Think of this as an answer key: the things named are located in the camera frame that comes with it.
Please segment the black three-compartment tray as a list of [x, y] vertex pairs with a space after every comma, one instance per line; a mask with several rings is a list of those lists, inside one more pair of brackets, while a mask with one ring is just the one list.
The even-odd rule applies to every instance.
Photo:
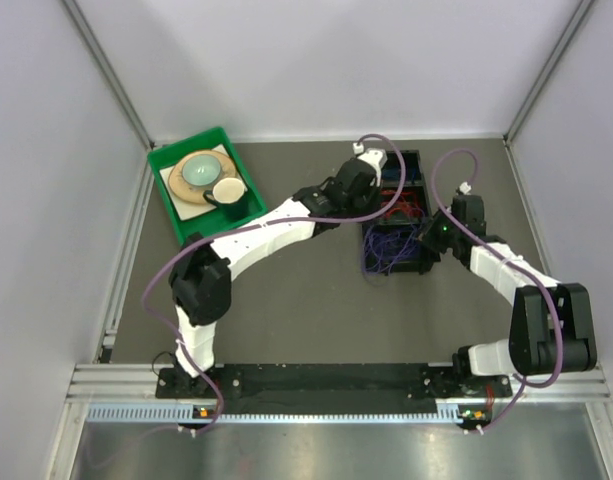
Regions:
[[374, 275], [415, 272], [424, 274], [440, 261], [439, 255], [421, 245], [418, 235], [431, 217], [429, 195], [417, 150], [402, 152], [405, 168], [397, 156], [387, 154], [382, 171], [379, 206], [393, 206], [382, 216], [361, 225], [361, 266]]

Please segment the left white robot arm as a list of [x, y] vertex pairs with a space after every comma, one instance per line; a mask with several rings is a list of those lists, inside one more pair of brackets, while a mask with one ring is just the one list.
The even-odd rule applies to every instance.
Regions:
[[181, 335], [175, 357], [183, 390], [198, 397], [212, 387], [216, 323], [230, 309], [234, 280], [278, 250], [338, 227], [338, 218], [364, 221], [377, 209], [386, 160], [383, 150], [370, 148], [344, 162], [335, 176], [298, 190], [266, 215], [176, 262], [169, 285]]

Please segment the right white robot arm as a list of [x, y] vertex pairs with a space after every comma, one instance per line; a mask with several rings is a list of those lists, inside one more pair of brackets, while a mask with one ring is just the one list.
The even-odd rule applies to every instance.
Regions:
[[473, 396], [493, 375], [524, 377], [583, 372], [597, 364], [588, 290], [561, 283], [531, 267], [500, 237], [486, 232], [478, 195], [457, 194], [419, 235], [434, 253], [450, 251], [472, 274], [490, 284], [512, 307], [506, 339], [465, 346], [454, 355], [455, 388]]

